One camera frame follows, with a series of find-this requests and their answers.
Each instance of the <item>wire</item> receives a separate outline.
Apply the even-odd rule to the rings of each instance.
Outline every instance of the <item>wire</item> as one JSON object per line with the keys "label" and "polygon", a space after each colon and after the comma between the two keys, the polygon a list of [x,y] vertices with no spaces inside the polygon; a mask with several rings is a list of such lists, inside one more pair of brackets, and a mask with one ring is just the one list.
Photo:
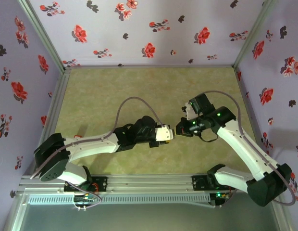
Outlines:
{"label": "wire", "polygon": [[96,197],[97,198],[97,200],[98,200],[98,202],[96,202],[95,204],[93,204],[93,205],[88,205],[88,206],[85,206],[85,207],[77,207],[76,205],[75,205],[75,203],[73,203],[73,205],[77,208],[77,209],[82,209],[82,210],[86,210],[86,209],[88,209],[88,208],[91,208],[91,207],[94,207],[94,206],[97,206],[97,205],[99,205],[99,204],[101,204],[101,202],[102,202],[102,198],[99,196],[99,195],[97,195],[97,194],[95,194],[95,193],[93,193],[93,192],[90,192],[90,191],[87,191],[87,190],[84,190],[84,189],[81,189],[80,187],[77,187],[76,185],[74,185],[74,184],[72,184],[72,183],[70,183],[70,182],[68,182],[72,187],[74,187],[75,189],[77,189],[77,190],[79,190],[79,191],[82,191],[82,192],[84,192],[84,193],[88,193],[88,194],[90,194],[90,195],[93,195],[94,197]]}
{"label": "wire", "polygon": [[106,136],[104,137],[100,137],[100,138],[95,138],[95,139],[86,139],[86,140],[81,140],[81,141],[75,141],[75,142],[72,142],[70,144],[67,144],[63,147],[60,147],[59,149],[57,149],[55,152],[53,152],[37,169],[36,171],[33,173],[33,175],[30,177],[30,179],[32,180],[36,175],[38,175],[40,173],[40,171],[44,168],[44,166],[55,156],[57,155],[59,152],[61,152],[63,149],[66,149],[66,148],[69,148],[71,147],[72,145],[77,145],[77,144],[80,144],[80,143],[87,143],[87,142],[94,142],[94,141],[101,141],[101,140],[104,140],[106,138],[109,138],[113,132],[115,131],[116,127],[117,127],[117,123],[118,123],[118,119],[119,119],[119,114],[120,114],[120,111],[121,111],[121,108],[122,106],[128,101],[128,100],[131,100],[131,99],[136,99],[136,100],[140,100],[142,101],[151,111],[152,113],[154,114],[154,116],[156,117],[156,119],[158,120],[158,122],[161,124],[161,126],[163,127],[163,123],[161,122],[160,118],[158,117],[158,115],[155,113],[155,111],[153,110],[153,108],[143,99],[139,98],[139,97],[136,97],[136,96],[131,96],[127,99],[125,99],[121,105],[119,106],[118,108],[118,111],[117,111],[117,115],[116,115],[116,120],[115,120],[115,124],[114,124],[114,127],[112,128],[112,130],[110,131],[110,133],[108,133]]}
{"label": "wire", "polygon": [[228,96],[235,104],[236,104],[236,107],[237,107],[237,112],[238,112],[238,124],[239,124],[239,131],[240,131],[240,134],[242,136],[242,138],[252,147],[252,149],[257,153],[257,155],[278,175],[278,177],[283,181],[283,183],[285,184],[285,186],[289,189],[290,193],[291,193],[291,196],[292,196],[292,201],[290,203],[284,203],[284,202],[280,202],[280,201],[276,201],[274,199],[274,201],[278,204],[281,204],[281,205],[286,205],[286,206],[291,206],[291,205],[294,205],[294,203],[296,202],[296,199],[295,199],[295,195],[294,195],[294,192],[292,191],[290,185],[288,184],[288,182],[286,181],[286,179],[282,176],[282,174],[277,171],[277,169],[262,155],[262,153],[246,138],[244,132],[243,132],[243,128],[242,128],[242,123],[241,123],[241,109],[240,109],[240,106],[238,104],[238,102],[229,94],[225,93],[225,92],[222,92],[222,91],[219,91],[219,90],[208,90],[208,91],[205,91],[203,93],[220,93],[220,94],[223,94],[225,96]]}

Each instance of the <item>metal profile bar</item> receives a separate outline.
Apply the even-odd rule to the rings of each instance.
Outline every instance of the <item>metal profile bar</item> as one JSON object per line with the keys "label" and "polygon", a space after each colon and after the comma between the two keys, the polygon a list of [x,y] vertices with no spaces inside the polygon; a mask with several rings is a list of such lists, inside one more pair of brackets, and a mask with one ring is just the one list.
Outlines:
{"label": "metal profile bar", "polygon": [[32,23],[34,29],[38,33],[39,38],[41,39],[43,45],[45,46],[45,48],[51,55],[54,63],[58,67],[59,71],[61,73],[63,73],[64,68],[63,68],[61,59],[60,59],[58,53],[56,52],[47,32],[43,28],[42,23],[40,22],[37,14],[35,13],[35,10],[33,9],[32,5],[30,4],[30,2],[28,0],[18,0],[18,1],[20,3],[21,7],[23,8],[25,14],[27,15],[29,21]]}
{"label": "metal profile bar", "polygon": [[[229,68],[229,65],[124,65],[122,69],[135,69],[135,68]],[[82,70],[82,69],[114,69],[118,68],[118,65],[82,65],[67,67],[65,71],[69,70]]]}
{"label": "metal profile bar", "polygon": [[257,36],[260,27],[262,26],[266,16],[269,14],[270,10],[273,8],[274,4],[277,2],[277,0],[266,0],[264,2],[264,5],[262,7],[262,10],[260,11],[256,22],[254,23],[249,36],[247,37],[241,51],[239,52],[235,63],[233,64],[234,69],[236,69],[240,62],[242,61],[243,57],[247,53],[248,48],[251,45],[251,42],[254,40],[254,38]]}
{"label": "metal profile bar", "polygon": [[16,195],[4,231],[19,231],[25,216],[29,195]]}
{"label": "metal profile bar", "polygon": [[[280,195],[276,198],[278,201],[284,202],[284,196]],[[291,214],[287,206],[282,206],[278,203],[272,203],[275,213],[276,223],[281,231],[293,231],[295,227],[292,222]]]}
{"label": "metal profile bar", "polygon": [[50,105],[49,113],[47,115],[47,124],[42,131],[39,144],[44,142],[51,134],[54,133],[61,111],[62,102],[67,89],[69,74],[63,73],[58,79],[53,100]]}
{"label": "metal profile bar", "polygon": [[[163,194],[163,193],[216,193],[213,191],[193,191],[192,174],[169,175],[105,175],[108,185],[104,194]],[[33,194],[74,194],[63,191],[62,180],[41,182],[39,178],[30,180],[23,177],[18,188],[18,193]]]}

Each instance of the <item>purple wall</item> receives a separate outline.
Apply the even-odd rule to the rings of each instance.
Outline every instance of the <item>purple wall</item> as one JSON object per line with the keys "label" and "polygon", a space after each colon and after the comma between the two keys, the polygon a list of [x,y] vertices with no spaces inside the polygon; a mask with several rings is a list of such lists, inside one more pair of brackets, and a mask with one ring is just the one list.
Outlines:
{"label": "purple wall", "polygon": [[[298,0],[278,1],[237,71],[259,125],[258,141],[292,168],[297,202],[289,210],[298,230]],[[284,195],[290,202],[290,192]]]}
{"label": "purple wall", "polygon": [[0,230],[33,161],[58,76],[19,3],[0,1]]}

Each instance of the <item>enclosure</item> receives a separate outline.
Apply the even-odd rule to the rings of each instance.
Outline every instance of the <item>enclosure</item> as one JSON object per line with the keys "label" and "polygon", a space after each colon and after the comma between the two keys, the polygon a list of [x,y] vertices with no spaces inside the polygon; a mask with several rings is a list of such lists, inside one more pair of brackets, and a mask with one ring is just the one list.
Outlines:
{"label": "enclosure", "polygon": [[[0,22],[0,230],[298,230],[298,0],[7,0]],[[64,181],[28,178],[34,150],[53,133],[106,133],[130,96],[174,128],[185,102],[208,90],[232,95],[247,134],[291,167],[293,206],[259,207],[242,192],[221,208],[195,205],[191,195],[201,195],[191,194],[191,176],[220,163],[249,171],[221,138],[175,136],[157,148],[143,143],[74,161],[111,179],[114,201],[104,197],[85,213],[69,196],[56,202]],[[207,96],[237,115],[230,99]],[[118,126],[144,115],[153,117],[129,101]],[[144,200],[159,188],[156,201],[133,201],[136,186],[113,183],[126,176],[148,181]],[[278,200],[289,202],[290,192]]]}

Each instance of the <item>robotic arm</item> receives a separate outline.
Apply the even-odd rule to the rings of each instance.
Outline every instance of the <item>robotic arm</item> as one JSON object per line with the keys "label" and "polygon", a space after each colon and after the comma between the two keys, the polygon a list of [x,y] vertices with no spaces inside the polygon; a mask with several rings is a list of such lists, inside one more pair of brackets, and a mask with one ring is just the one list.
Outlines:
{"label": "robotic arm", "polygon": [[[218,190],[221,185],[227,185],[242,190],[260,206],[266,206],[286,190],[279,174],[289,183],[291,168],[287,164],[279,165],[270,158],[240,128],[235,115],[228,108],[215,109],[206,95],[200,94],[187,102],[182,110],[186,117],[181,118],[176,126],[177,135],[198,136],[203,140],[202,131],[211,129],[235,150],[250,170],[246,173],[218,164],[207,172],[206,183],[211,188]],[[135,124],[116,128],[112,134],[74,139],[64,139],[60,133],[53,134],[35,150],[34,155],[37,167],[41,169],[41,181],[58,178],[88,189],[93,184],[88,169],[72,164],[72,161],[93,154],[130,150],[137,143],[148,142],[150,148],[158,147],[173,138],[174,131],[170,126],[157,125],[151,117],[144,116]]]}
{"label": "robotic arm", "polygon": [[60,133],[51,135],[34,152],[37,167],[40,167],[46,159],[61,147],[72,144],[60,151],[41,170],[41,181],[49,181],[55,178],[70,182],[74,185],[91,184],[91,175],[85,166],[77,166],[71,162],[85,156],[100,153],[117,153],[132,149],[137,143],[149,143],[149,147],[158,147],[167,144],[174,138],[174,131],[168,125],[157,125],[153,118],[144,116],[135,124],[127,124],[116,128],[107,137],[103,135],[90,137],[101,138],[100,141],[88,142],[86,138],[63,138]]}
{"label": "robotic arm", "polygon": [[288,183],[291,168],[287,164],[279,165],[270,158],[244,130],[242,134],[235,115],[228,108],[215,109],[206,95],[200,94],[187,102],[182,110],[186,113],[186,118],[181,118],[176,126],[177,135],[201,138],[203,130],[211,129],[235,150],[250,170],[250,173],[246,173],[218,164],[207,172],[207,179],[212,187],[228,185],[242,190],[260,206],[266,206],[287,189],[272,167],[276,168]]}

